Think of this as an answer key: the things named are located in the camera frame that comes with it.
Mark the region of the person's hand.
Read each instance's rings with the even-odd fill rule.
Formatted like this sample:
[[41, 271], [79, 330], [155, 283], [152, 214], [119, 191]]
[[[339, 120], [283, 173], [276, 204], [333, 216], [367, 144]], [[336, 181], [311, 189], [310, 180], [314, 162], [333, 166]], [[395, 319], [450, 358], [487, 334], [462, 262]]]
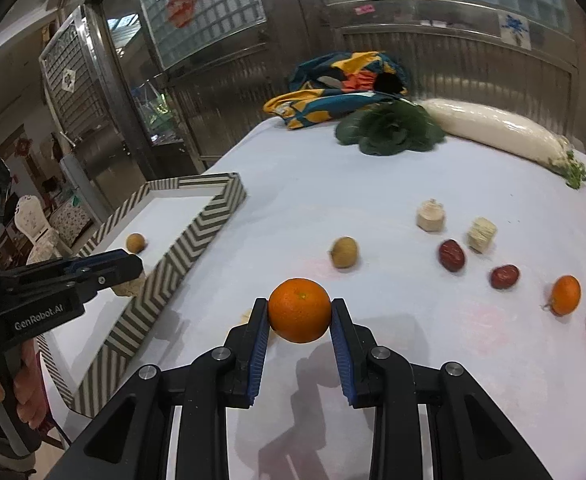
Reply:
[[[14, 393], [18, 418], [31, 429], [37, 430], [48, 412], [46, 389], [36, 356], [35, 341], [28, 340], [20, 348], [22, 367], [14, 378]], [[0, 402], [4, 400], [4, 389], [0, 384]]]

